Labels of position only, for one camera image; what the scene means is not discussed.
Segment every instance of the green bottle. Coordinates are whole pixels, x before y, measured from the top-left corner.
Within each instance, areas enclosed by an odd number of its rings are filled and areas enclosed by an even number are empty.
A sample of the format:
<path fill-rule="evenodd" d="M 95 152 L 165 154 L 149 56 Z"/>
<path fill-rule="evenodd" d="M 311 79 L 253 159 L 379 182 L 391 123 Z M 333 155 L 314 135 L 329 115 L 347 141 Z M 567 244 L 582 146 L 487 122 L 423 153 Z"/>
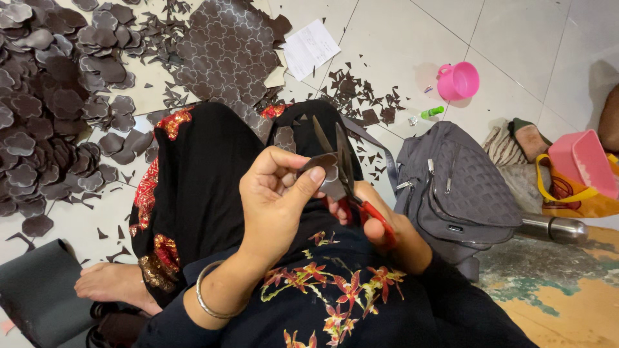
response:
<path fill-rule="evenodd" d="M 430 110 L 424 111 L 424 112 L 421 113 L 420 116 L 424 120 L 427 120 L 428 118 L 431 118 L 432 116 L 435 116 L 435 115 L 438 115 L 440 113 L 443 113 L 444 111 L 445 111 L 445 108 L 438 107 L 438 108 L 434 108 L 434 109 L 430 109 Z"/>

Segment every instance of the silver bangle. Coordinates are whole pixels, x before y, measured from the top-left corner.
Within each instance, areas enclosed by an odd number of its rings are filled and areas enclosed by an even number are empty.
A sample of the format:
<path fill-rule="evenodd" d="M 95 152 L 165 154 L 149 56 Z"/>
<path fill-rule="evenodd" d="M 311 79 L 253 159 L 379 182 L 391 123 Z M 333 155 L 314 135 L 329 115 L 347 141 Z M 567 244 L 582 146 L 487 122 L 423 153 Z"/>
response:
<path fill-rule="evenodd" d="M 245 308 L 247 307 L 247 303 L 245 304 L 245 306 L 243 306 L 240 310 L 238 310 L 236 313 L 232 313 L 232 314 L 221 314 L 221 313 L 217 313 L 216 311 L 213 311 L 212 309 L 210 309 L 206 303 L 204 303 L 204 299 L 202 298 L 202 293 L 201 293 L 201 287 L 202 287 L 202 280 L 204 279 L 204 275 L 206 274 L 206 272 L 208 272 L 211 268 L 215 267 L 215 266 L 219 266 L 220 264 L 222 264 L 225 260 L 220 260 L 220 261 L 215 261 L 211 264 L 209 264 L 208 266 L 206 266 L 202 272 L 200 272 L 200 275 L 197 277 L 197 282 L 196 282 L 196 295 L 197 295 L 197 301 L 200 303 L 200 306 L 202 307 L 202 309 L 210 316 L 217 318 L 217 319 L 230 319 L 230 318 L 234 318 L 236 316 L 238 316 L 239 314 L 241 314 Z"/>

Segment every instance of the gray backpack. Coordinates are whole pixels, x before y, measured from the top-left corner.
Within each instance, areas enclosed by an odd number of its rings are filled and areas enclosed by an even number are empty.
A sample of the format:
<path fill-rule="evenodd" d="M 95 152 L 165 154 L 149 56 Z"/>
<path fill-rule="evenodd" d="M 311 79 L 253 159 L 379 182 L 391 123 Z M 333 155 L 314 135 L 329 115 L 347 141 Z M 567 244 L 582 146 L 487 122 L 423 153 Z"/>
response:
<path fill-rule="evenodd" d="M 479 261 L 473 255 L 508 241 L 522 224 L 495 165 L 470 135 L 448 121 L 406 139 L 397 162 L 395 212 L 408 216 L 436 252 L 477 281 Z"/>

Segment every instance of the hand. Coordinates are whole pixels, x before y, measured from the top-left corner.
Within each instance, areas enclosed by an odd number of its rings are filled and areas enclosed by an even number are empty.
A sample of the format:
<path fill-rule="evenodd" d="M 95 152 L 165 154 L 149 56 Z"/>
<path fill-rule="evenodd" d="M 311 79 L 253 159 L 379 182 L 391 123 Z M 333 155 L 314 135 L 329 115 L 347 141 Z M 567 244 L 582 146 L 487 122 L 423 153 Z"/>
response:
<path fill-rule="evenodd" d="M 295 180 L 309 158 L 275 146 L 266 148 L 242 177 L 239 190 L 245 216 L 245 235 L 239 252 L 275 264 L 288 251 L 299 228 L 303 207 L 324 180 L 314 167 Z"/>
<path fill-rule="evenodd" d="M 362 201 L 368 201 L 374 206 L 393 228 L 397 244 L 392 251 L 392 255 L 396 261 L 408 273 L 421 274 L 430 264 L 432 250 L 417 233 L 409 218 L 396 214 L 367 181 L 355 181 L 355 195 Z M 329 211 L 331 214 L 338 217 L 342 225 L 346 225 L 348 221 L 344 210 L 331 198 L 327 197 L 327 200 L 329 201 Z M 378 250 L 383 250 L 386 244 L 385 229 L 378 219 L 368 219 L 363 226 L 363 232 Z"/>

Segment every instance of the stainless steel cylinder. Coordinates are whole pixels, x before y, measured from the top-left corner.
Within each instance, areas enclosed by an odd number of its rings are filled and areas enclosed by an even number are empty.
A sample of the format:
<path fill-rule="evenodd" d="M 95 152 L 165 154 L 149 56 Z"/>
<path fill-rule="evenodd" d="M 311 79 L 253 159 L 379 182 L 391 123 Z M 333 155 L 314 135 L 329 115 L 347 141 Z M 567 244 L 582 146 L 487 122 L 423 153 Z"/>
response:
<path fill-rule="evenodd" d="M 589 232 L 584 222 L 565 217 L 552 217 L 522 212 L 522 225 L 516 233 L 561 244 L 580 244 L 587 241 Z"/>

